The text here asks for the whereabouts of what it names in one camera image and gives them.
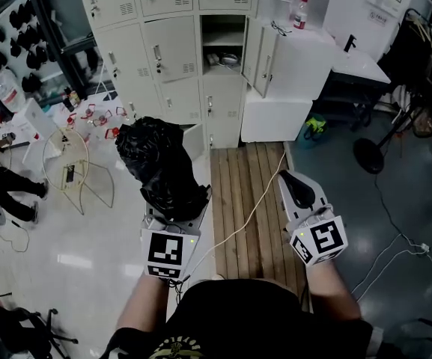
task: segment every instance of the person's leg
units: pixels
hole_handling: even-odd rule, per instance
[[[18,202],[4,190],[0,190],[0,205],[4,210],[21,221],[30,222],[36,215],[33,208]]]
[[[41,198],[46,194],[44,184],[32,182],[29,178],[22,177],[13,171],[5,171],[0,174],[0,191],[24,191]]]

